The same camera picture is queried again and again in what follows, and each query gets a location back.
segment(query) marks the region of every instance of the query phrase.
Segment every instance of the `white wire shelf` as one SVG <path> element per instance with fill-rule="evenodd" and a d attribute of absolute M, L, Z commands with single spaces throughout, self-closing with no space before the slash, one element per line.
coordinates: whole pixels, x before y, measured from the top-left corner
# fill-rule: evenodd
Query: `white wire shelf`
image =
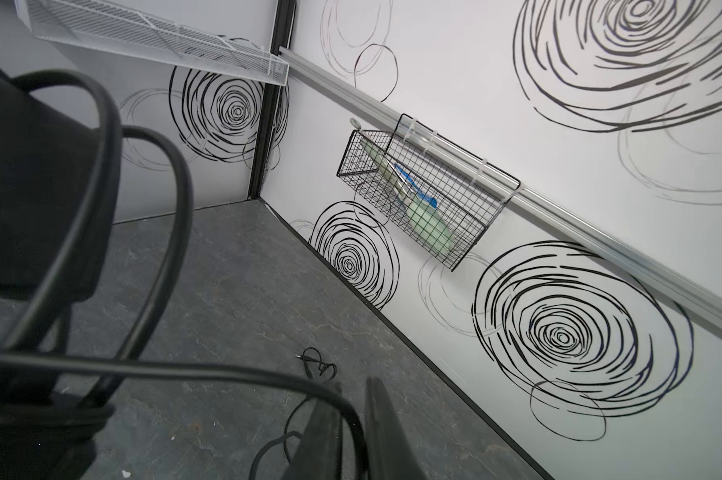
<path fill-rule="evenodd" d="M 103 0 L 15 0 L 17 14 L 43 40 L 286 85 L 289 64 L 231 40 Z"/>

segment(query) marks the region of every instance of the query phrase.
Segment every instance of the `wire shelf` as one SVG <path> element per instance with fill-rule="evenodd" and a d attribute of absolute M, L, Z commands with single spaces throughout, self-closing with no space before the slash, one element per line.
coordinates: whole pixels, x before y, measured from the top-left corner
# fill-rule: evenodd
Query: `wire shelf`
<path fill-rule="evenodd" d="M 410 126 L 416 123 L 402 115 L 394 132 L 355 130 L 337 177 L 454 270 L 518 191 L 521 182 L 502 172 L 516 182 L 510 195 L 500 197 L 482 189 L 475 179 L 433 157 L 426 146 L 409 141 L 411 127 L 406 133 L 402 129 L 405 118 Z M 443 137 L 439 139 L 451 144 Z M 499 170 L 476 159 L 484 165 L 483 170 Z"/>
<path fill-rule="evenodd" d="M 43 40 L 284 86 L 289 64 L 231 40 L 102 0 L 15 0 Z"/>

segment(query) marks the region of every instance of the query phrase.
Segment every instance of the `silver rail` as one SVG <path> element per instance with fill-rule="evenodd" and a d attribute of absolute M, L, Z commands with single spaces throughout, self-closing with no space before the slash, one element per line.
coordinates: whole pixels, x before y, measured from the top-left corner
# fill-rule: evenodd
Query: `silver rail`
<path fill-rule="evenodd" d="M 347 84 L 341 78 L 307 61 L 287 48 L 281 47 L 281 57 L 289 62 L 298 77 L 307 80 L 312 87 L 339 99 L 351 109 L 366 115 L 393 131 L 401 114 L 391 107 L 376 101 L 364 92 Z M 506 195 L 511 192 L 513 181 L 501 172 L 484 170 L 471 158 L 471 154 L 456 148 L 439 138 L 433 138 L 420 128 L 416 121 L 404 125 L 411 127 L 409 141 L 424 146 L 429 152 L 452 168 L 462 171 L 475 182 L 492 193 Z M 722 339 L 722 298 L 702 288 L 690 279 L 668 269 L 652 258 L 642 254 L 614 236 L 598 229 L 593 224 L 578 218 L 534 190 L 522 187 L 513 197 L 512 204 L 522 208 L 558 232 L 582 244 L 591 252 L 633 275 L 644 285 L 662 293 L 684 308 L 700 315 L 692 316 L 693 321 Z"/>

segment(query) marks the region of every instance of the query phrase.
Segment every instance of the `green brush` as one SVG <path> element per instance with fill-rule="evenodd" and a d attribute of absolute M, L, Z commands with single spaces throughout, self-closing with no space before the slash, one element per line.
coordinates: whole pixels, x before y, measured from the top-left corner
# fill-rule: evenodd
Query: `green brush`
<path fill-rule="evenodd" d="M 352 118 L 350 123 L 360 130 L 361 125 L 355 120 Z M 385 155 L 379 151 L 374 142 L 361 137 L 361 146 L 375 163 L 385 181 L 394 188 L 399 200 L 406 206 L 406 216 L 409 217 L 409 224 L 415 233 L 437 256 L 448 255 L 454 247 L 452 230 L 441 220 L 441 215 L 436 208 L 413 191 L 405 179 L 395 171 L 394 166 L 385 159 Z"/>

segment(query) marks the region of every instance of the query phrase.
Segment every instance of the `gray floor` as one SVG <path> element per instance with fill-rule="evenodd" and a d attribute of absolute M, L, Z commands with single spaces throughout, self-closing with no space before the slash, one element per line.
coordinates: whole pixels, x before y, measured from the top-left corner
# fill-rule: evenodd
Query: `gray floor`
<path fill-rule="evenodd" d="M 97 295 L 75 307 L 72 352 L 115 353 L 160 264 L 171 222 L 163 216 L 114 227 Z M 0 300 L 0 336 L 18 308 Z M 385 381 L 431 479 L 539 478 L 260 202 L 198 210 L 179 284 L 144 358 L 301 376 L 294 354 L 307 346 L 337 364 L 343 394 L 362 414 L 366 377 Z M 60 388 L 83 392 L 90 384 L 65 377 Z M 127 380 L 85 478 L 246 478 L 257 450 L 280 435 L 301 398 L 231 384 Z M 350 441 L 345 447 L 349 460 Z M 258 478 L 279 478 L 285 467 L 274 448 Z"/>

